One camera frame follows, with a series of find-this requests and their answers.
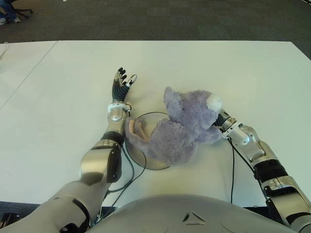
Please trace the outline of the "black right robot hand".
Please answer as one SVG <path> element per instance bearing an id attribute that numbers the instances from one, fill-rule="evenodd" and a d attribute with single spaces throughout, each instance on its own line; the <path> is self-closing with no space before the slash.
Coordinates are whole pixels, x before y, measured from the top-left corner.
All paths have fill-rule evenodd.
<path id="1" fill-rule="evenodd" d="M 221 132 L 228 130 L 233 124 L 235 124 L 236 119 L 231 117 L 224 109 L 218 114 L 218 118 L 213 123 L 214 126 L 218 127 Z"/>

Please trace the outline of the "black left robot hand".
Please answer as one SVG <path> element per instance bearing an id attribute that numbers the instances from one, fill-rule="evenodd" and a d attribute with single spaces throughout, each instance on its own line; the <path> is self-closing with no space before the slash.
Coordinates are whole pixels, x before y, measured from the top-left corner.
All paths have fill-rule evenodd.
<path id="1" fill-rule="evenodd" d="M 114 76 L 112 85 L 112 100 L 124 102 L 130 87 L 137 80 L 137 75 L 127 77 L 126 70 L 120 67 Z"/>

